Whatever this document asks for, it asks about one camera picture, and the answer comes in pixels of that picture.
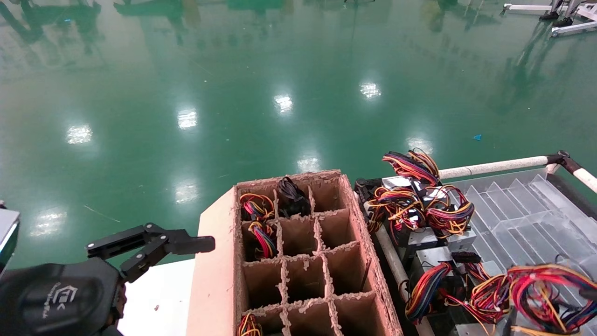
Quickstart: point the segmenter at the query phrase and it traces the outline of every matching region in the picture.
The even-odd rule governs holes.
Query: robotic arm
[[[3,235],[0,209],[0,239]],[[18,227],[18,213],[15,227]],[[0,261],[8,244],[0,240]],[[141,248],[117,270],[107,259]],[[125,284],[134,282],[169,253],[211,252],[213,237],[190,237],[147,223],[87,245],[89,259],[78,264],[45,264],[8,270],[0,277],[0,334],[10,336],[122,336]]]

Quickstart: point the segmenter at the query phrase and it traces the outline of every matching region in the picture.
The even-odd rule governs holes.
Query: cardboard grid insert
[[[235,321],[256,316],[265,335],[399,336],[398,324],[373,243],[348,178],[339,170],[290,178],[309,197],[312,213],[283,218],[280,178],[235,187]],[[275,230],[276,257],[257,261],[250,221],[241,221],[245,193],[275,204],[267,221]]]

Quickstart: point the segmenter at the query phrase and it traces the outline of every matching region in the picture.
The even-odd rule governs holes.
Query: green floor
[[[390,175],[388,150],[447,168],[567,149],[597,172],[597,33],[548,39],[537,16],[468,3],[0,5],[12,266],[82,261],[148,221],[194,233],[239,181]]]

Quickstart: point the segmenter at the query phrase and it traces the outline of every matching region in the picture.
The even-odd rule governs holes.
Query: white pipe
[[[464,166],[456,168],[442,169],[439,171],[440,179],[459,178],[462,176],[478,175],[485,173],[495,173],[504,170],[527,168],[533,166],[544,166],[547,164],[547,156],[535,156],[527,158],[517,158],[515,160],[499,161],[492,163],[475,164],[473,166]]]
[[[591,175],[591,173],[587,172],[585,168],[576,170],[573,175],[576,176],[580,182],[589,187],[594,193],[597,193],[597,178]]]
[[[377,230],[376,236],[379,244],[381,245],[381,250],[386,256],[387,263],[390,265],[394,279],[396,279],[396,283],[398,286],[400,286],[400,283],[402,283],[404,280],[408,280],[407,273],[404,271],[404,267],[402,266],[402,261],[396,253],[396,250],[392,245],[392,241],[390,240],[390,236],[388,236],[384,227],[381,227],[379,230]],[[399,290],[403,298],[408,297],[409,294],[406,290],[406,286],[399,288]],[[419,336],[435,336],[427,317],[423,317],[421,323],[416,325],[416,328]]]

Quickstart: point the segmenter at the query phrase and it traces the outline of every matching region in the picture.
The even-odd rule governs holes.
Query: wire bundle
[[[458,209],[451,209],[449,198],[447,201],[442,201],[438,198],[440,194],[444,193],[447,195],[450,191],[455,191],[460,198]],[[449,236],[452,234],[463,234],[474,212],[475,206],[466,199],[458,188],[453,185],[444,185],[425,208],[425,217],[430,227],[442,230],[448,233],[447,236]]]
[[[483,264],[480,262],[465,262],[463,265],[466,273],[476,280],[481,282],[489,280],[490,276],[487,274],[485,267],[483,267]]]
[[[261,249],[255,249],[255,258],[257,260],[273,258],[278,254],[276,244],[273,242],[274,232],[270,225],[254,221],[249,225],[249,232],[255,235],[255,238],[261,245]]]
[[[393,230],[402,230],[406,225],[411,230],[416,230],[424,225],[423,204],[409,188],[397,188],[388,190],[379,187],[374,192],[374,199],[367,201],[369,207],[374,208],[373,216],[367,227],[370,233],[374,233],[381,227],[383,218],[388,217]]]
[[[460,301],[446,295],[447,304],[466,309],[479,323],[495,325],[509,312],[509,281],[505,274],[490,277],[473,288],[469,301]]]
[[[311,205],[304,192],[289,177],[284,176],[278,182],[278,191],[290,202],[280,212],[286,217],[300,213],[301,216],[311,214]]]
[[[572,286],[595,293],[597,283],[561,265],[515,266],[508,270],[512,304],[540,331],[512,326],[529,335],[568,335],[579,332],[597,315],[597,303],[589,300],[584,307],[574,307],[559,299],[555,285]],[[560,306],[565,309],[560,313]]]
[[[255,320],[255,316],[251,313],[245,315],[241,319],[241,323],[236,331],[236,336],[262,336],[263,330],[261,325]]]
[[[273,202],[265,195],[244,194],[239,200],[252,221],[265,221],[273,217]]]
[[[397,175],[425,180],[431,186],[436,186],[439,183],[439,169],[437,165],[420,148],[409,150],[407,155],[390,151],[381,160],[390,163]]]
[[[405,314],[409,321],[417,324],[430,310],[431,300],[443,278],[452,270],[447,262],[430,268],[415,285],[406,303]]]

